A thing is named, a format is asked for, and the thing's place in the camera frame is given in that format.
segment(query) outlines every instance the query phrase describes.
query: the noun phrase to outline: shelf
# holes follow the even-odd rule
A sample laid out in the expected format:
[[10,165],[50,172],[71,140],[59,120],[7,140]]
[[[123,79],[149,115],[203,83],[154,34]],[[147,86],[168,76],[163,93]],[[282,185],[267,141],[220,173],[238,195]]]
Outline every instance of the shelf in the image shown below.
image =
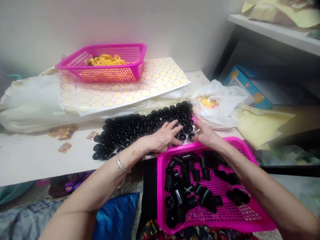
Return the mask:
[[248,17],[241,14],[229,15],[228,21],[289,46],[320,56],[320,41],[307,37],[310,29],[249,20]]

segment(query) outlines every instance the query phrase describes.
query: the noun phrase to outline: clothing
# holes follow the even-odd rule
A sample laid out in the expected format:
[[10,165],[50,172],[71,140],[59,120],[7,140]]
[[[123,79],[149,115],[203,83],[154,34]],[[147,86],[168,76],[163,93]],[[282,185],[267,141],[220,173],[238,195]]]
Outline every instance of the clothing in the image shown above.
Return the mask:
[[257,240],[251,233],[240,233],[231,229],[217,229],[208,226],[194,226],[183,229],[175,235],[166,234],[157,220],[149,221],[142,229],[139,240]]

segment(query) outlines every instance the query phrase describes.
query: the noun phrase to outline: hand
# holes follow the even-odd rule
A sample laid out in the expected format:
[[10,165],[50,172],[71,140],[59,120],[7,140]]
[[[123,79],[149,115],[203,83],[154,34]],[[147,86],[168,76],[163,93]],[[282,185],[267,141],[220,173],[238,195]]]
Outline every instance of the hand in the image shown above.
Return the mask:
[[222,137],[220,137],[211,127],[203,122],[195,122],[193,125],[195,131],[198,129],[199,132],[192,138],[194,142],[201,142],[203,145],[207,147],[216,149],[221,146],[221,143],[225,142]]
[[165,122],[163,126],[154,134],[139,139],[141,146],[148,152],[166,152],[172,144],[182,145],[182,142],[174,136],[183,129],[183,126],[174,127],[178,120]]

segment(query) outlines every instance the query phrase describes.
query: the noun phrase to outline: white plastic bag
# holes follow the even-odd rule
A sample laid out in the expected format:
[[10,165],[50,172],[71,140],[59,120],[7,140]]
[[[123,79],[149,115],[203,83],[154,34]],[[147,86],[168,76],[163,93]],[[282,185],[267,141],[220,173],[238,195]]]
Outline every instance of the white plastic bag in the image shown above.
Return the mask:
[[[199,100],[206,96],[208,101],[216,100],[218,106],[208,108]],[[196,117],[214,129],[227,130],[238,125],[237,106],[248,94],[237,86],[225,87],[217,80],[198,88],[191,97]]]
[[0,123],[11,132],[33,133],[90,120],[104,122],[106,118],[131,113],[148,114],[154,109],[188,100],[192,94],[188,85],[131,105],[86,116],[72,116],[60,107],[60,81],[57,73],[41,75],[12,83],[0,101],[0,110],[3,110],[0,112]]

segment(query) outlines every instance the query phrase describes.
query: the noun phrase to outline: cloth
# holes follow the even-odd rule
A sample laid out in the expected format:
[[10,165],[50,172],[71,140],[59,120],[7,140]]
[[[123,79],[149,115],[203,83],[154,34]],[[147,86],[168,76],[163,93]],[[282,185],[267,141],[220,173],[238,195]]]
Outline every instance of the cloth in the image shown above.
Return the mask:
[[139,240],[257,240],[251,233],[240,233],[231,229],[216,229],[208,226],[194,226],[183,229],[175,235],[166,234],[157,220],[149,221],[142,229]]
[[37,240],[64,200],[38,202],[0,212],[0,240]]

